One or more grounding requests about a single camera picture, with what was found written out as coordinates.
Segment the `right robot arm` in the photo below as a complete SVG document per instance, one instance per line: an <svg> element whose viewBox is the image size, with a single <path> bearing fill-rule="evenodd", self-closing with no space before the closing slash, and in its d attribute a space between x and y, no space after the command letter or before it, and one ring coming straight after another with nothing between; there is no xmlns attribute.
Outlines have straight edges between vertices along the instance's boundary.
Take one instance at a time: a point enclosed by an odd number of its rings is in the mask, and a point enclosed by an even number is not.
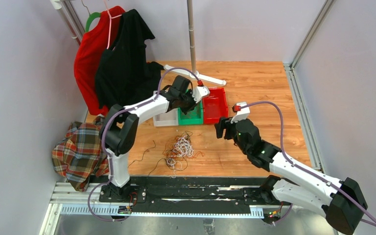
<svg viewBox="0 0 376 235"><path fill-rule="evenodd" d="M354 234L368 208L356 180L340 180L302 164L263 140L249 119L222 117L215 129L218 139L233 140L252 165L271 173L260 190L264 203L291 203L322 216L342 234Z"/></svg>

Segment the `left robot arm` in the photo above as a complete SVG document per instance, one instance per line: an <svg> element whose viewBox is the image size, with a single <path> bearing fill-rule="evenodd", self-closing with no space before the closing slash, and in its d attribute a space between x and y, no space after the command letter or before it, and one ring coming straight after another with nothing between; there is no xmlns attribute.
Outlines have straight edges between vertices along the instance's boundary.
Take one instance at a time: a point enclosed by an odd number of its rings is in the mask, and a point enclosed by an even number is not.
<svg viewBox="0 0 376 235"><path fill-rule="evenodd" d="M171 85L166 85L163 89L160 83L158 81L155 91L146 91L132 103L114 103L101 128L99 137L109 169L109 180L103 183L102 190L109 189L118 202L127 201L131 194L127 161L135 143L138 126L156 115L174 109L191 111L202 99L188 78L178 75Z"/></svg>

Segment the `green plastic bin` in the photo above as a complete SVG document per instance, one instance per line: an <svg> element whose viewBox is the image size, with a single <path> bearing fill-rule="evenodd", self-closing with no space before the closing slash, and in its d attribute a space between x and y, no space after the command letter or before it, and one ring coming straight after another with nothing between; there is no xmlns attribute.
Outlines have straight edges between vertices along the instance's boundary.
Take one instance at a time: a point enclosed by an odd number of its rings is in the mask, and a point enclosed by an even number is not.
<svg viewBox="0 0 376 235"><path fill-rule="evenodd" d="M200 102L193 110L186 114L182 112L181 108L177 109L178 112L178 125L202 125L203 121L203 104Z"/></svg>

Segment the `red plastic bin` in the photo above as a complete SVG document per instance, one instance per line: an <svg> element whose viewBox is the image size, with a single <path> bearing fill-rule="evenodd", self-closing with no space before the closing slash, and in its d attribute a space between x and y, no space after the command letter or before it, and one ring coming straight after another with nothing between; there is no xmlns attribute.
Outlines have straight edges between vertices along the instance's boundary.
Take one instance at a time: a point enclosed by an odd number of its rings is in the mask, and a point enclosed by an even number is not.
<svg viewBox="0 0 376 235"><path fill-rule="evenodd" d="M221 117L228 117L228 104L225 89L209 88L210 94L202 99L203 124L216 124Z"/></svg>

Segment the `white plastic bin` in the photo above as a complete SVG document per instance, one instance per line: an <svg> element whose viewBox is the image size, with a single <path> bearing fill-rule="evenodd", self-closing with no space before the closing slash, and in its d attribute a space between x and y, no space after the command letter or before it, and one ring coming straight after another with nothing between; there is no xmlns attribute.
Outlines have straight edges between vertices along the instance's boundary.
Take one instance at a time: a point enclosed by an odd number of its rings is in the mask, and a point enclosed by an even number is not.
<svg viewBox="0 0 376 235"><path fill-rule="evenodd" d="M165 97L165 94L157 95L153 92L153 123L155 127L178 126L178 111L171 107L171 98Z"/></svg>

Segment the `white stand with metal pole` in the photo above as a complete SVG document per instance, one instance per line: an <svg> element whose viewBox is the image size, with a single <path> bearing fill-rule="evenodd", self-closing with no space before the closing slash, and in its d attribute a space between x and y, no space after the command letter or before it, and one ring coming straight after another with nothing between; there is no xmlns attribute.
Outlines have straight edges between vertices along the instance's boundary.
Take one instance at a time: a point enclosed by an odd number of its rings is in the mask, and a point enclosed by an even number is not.
<svg viewBox="0 0 376 235"><path fill-rule="evenodd" d="M177 69L176 67L173 67L170 65L164 65L165 70L171 69L171 72L176 73L181 76L189 77L192 79L199 78L202 81L206 81L217 86L221 86L221 87L225 86L227 84L225 80L203 75L197 70L192 0L187 0L187 12L188 12L188 33L189 33L191 72L184 70L184 69Z"/></svg>

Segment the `black t-shirt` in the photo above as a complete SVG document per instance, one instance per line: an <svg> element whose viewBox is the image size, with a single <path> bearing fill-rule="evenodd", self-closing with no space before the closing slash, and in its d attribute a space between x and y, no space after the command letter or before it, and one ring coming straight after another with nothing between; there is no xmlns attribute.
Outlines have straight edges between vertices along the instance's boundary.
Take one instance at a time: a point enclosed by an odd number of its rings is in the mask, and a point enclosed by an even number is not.
<svg viewBox="0 0 376 235"><path fill-rule="evenodd" d="M139 12L122 14L118 33L104 50L95 75L99 108L133 105L150 98L157 90L163 65L146 60L146 40L155 36Z"/></svg>

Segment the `red t-shirt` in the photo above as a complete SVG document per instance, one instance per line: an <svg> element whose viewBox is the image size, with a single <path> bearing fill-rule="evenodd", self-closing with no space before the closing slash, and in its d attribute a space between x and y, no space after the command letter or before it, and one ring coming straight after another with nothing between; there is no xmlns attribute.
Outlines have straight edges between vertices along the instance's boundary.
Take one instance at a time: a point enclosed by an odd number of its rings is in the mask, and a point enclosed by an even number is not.
<svg viewBox="0 0 376 235"><path fill-rule="evenodd" d="M112 16L120 15L125 10L120 6L109 9ZM120 18L113 19L111 41L117 35ZM85 33L81 45L77 51L73 72L76 83L83 96L91 115L106 115L108 108L99 108L99 102L95 90L95 75L101 60L103 51L107 47L109 31L109 16L107 11L101 12L98 24Z"/></svg>

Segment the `pink clothes hanger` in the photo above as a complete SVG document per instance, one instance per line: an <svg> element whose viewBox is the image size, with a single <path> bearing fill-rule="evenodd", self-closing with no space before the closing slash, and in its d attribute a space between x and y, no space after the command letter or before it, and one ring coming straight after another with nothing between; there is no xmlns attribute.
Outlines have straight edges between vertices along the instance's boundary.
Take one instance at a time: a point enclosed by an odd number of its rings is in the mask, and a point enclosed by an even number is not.
<svg viewBox="0 0 376 235"><path fill-rule="evenodd" d="M110 47L110 41L111 41L111 34L112 34L112 22L113 22L113 19L116 19L116 18L120 18L122 15L116 15L116 16L112 16L110 10L109 10L109 7L108 7L108 4L107 4L107 1L106 0L103 0L104 2L104 5L106 7L106 11L107 11L107 14L109 16L109 31L108 31L108 41L107 41L107 49L109 49Z"/></svg>

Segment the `plaid flannel shirt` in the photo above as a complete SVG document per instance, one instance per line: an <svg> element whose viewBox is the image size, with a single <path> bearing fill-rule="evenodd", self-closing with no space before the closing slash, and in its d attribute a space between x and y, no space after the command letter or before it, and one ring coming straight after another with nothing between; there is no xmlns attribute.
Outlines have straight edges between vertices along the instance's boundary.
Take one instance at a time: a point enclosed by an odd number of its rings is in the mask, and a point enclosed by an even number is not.
<svg viewBox="0 0 376 235"><path fill-rule="evenodd" d="M104 117L100 116L93 122L72 122L51 152L54 171L78 192L87 190L92 175L99 177L109 173L108 159L99 137L103 123Z"/></svg>

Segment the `green clothes hanger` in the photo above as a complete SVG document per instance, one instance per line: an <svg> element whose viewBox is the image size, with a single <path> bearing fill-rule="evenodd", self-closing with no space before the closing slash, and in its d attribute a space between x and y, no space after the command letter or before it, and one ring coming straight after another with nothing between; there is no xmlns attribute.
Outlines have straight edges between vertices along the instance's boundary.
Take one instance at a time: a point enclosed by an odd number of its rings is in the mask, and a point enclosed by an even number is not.
<svg viewBox="0 0 376 235"><path fill-rule="evenodd" d="M100 17L101 17L100 12L93 12L89 15L89 17L87 18L87 21L86 21L86 25L85 25L85 32L86 33L90 31L90 27L91 27L92 22L95 19L100 18Z"/></svg>

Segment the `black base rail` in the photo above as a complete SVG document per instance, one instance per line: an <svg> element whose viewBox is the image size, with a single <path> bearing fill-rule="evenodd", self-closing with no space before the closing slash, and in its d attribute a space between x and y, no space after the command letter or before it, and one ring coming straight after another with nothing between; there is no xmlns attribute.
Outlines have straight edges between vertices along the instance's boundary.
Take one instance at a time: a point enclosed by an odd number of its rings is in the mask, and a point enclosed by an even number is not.
<svg viewBox="0 0 376 235"><path fill-rule="evenodd" d="M131 176L124 192L102 186L98 201L132 206L133 212L240 215L251 206L281 209L280 202L261 188L265 178Z"/></svg>

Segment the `clothes rack metal frame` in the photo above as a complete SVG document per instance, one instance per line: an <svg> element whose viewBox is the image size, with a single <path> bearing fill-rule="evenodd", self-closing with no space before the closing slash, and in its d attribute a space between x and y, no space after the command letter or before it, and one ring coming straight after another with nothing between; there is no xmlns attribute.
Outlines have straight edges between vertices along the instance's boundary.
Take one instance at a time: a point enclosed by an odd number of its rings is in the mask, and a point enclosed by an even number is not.
<svg viewBox="0 0 376 235"><path fill-rule="evenodd" d="M53 8L59 13L61 19L69 29L71 38L74 39L78 45L81 45L85 28L72 2L73 0L50 0Z"/></svg>

